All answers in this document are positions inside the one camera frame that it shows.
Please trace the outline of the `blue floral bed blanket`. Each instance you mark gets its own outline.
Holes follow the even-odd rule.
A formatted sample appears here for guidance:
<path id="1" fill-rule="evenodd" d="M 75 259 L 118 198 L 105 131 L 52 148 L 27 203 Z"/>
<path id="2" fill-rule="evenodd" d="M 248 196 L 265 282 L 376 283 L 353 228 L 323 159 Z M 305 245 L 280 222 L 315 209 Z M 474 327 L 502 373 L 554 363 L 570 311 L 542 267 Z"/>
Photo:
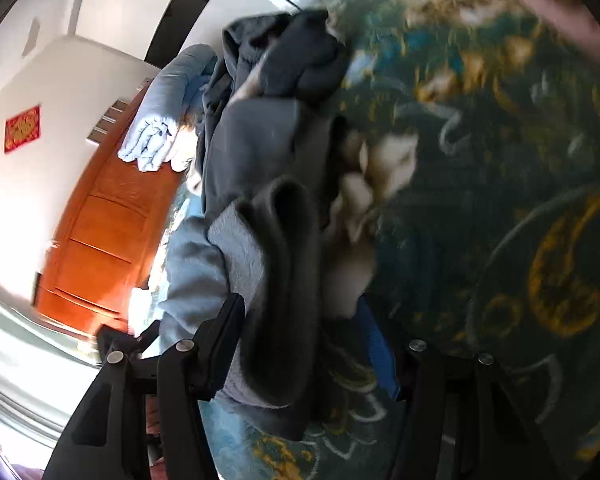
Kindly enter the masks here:
<path id="1" fill-rule="evenodd" d="M 600 479 L 600 0 L 316 0 L 350 51 L 323 196 L 279 177 L 186 217 L 166 253 L 164 350 L 230 292 L 246 320 L 200 402 L 215 479 L 391 479 L 404 406 L 354 316 L 487 353 L 534 423 L 530 479 Z M 411 183 L 358 244 L 323 231 L 351 130 L 419 134 Z"/>

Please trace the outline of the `orange wooden headboard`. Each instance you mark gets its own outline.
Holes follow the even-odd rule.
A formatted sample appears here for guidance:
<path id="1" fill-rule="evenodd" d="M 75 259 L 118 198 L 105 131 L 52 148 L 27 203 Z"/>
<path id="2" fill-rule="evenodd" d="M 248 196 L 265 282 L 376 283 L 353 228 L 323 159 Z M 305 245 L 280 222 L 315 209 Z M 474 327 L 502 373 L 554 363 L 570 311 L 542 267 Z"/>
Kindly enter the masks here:
<path id="1" fill-rule="evenodd" d="M 118 149 L 146 89 L 106 134 L 79 178 L 47 251 L 35 293 L 43 318 L 93 335 L 127 333 L 132 291 L 148 284 L 181 176 L 164 164 L 141 172 Z"/>

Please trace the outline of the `pink white fleece garment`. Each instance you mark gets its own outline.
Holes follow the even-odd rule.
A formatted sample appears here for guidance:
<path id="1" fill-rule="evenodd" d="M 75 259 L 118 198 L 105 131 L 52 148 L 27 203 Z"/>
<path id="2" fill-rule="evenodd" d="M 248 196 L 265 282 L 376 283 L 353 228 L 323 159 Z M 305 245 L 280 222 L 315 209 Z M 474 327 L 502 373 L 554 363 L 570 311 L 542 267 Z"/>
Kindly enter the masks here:
<path id="1" fill-rule="evenodd" d="M 339 152 L 344 171 L 329 208 L 325 243 L 356 245 L 374 234 L 381 207 L 413 179 L 418 144 L 419 134 L 414 129 L 390 132 L 375 143 L 358 130 L 346 134 Z"/>

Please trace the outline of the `folded light blue quilt stack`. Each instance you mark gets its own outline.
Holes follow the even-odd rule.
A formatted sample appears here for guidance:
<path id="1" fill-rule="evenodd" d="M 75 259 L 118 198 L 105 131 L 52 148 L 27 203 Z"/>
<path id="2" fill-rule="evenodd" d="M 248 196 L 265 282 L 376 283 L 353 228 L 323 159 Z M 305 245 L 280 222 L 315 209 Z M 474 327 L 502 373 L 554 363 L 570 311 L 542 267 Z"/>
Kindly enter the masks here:
<path id="1" fill-rule="evenodd" d="M 193 44 L 155 76 L 120 145 L 118 159 L 140 172 L 160 169 L 170 157 L 189 112 L 201 102 L 218 57 L 208 44 Z"/>

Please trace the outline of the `dark grey hooded jacket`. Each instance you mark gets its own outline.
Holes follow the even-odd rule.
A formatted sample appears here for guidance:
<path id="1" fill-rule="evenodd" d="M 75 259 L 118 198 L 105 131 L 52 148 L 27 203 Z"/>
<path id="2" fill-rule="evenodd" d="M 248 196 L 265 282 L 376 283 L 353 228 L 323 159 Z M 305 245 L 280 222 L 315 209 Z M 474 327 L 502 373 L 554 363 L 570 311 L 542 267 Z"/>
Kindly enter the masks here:
<path id="1" fill-rule="evenodd" d="M 198 131 L 204 213 L 215 216 L 279 177 L 323 196 L 346 124 L 329 101 L 350 58 L 328 11 L 238 18 L 223 29 L 222 49 Z"/>

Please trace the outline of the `wall picture frames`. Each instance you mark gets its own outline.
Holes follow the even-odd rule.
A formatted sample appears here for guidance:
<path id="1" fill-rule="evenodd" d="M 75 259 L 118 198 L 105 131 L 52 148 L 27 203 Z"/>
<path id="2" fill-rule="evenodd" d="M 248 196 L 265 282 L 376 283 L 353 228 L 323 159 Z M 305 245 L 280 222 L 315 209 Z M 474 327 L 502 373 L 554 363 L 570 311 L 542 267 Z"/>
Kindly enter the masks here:
<path id="1" fill-rule="evenodd" d="M 123 100 L 117 100 L 110 107 L 107 108 L 106 112 L 99 118 L 96 125 L 94 125 L 91 132 L 86 137 L 88 143 L 99 145 L 106 138 L 109 131 L 114 128 L 114 125 L 120 119 L 125 112 L 129 103 Z"/>

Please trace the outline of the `red wall decoration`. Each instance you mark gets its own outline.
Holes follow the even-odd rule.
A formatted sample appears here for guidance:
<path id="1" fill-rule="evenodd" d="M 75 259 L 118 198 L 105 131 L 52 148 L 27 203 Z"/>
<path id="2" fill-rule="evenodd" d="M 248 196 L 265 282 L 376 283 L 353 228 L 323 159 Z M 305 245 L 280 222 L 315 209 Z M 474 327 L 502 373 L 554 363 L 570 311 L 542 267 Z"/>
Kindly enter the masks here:
<path id="1" fill-rule="evenodd" d="M 41 107 L 24 110 L 5 122 L 4 153 L 10 153 L 41 136 Z"/>

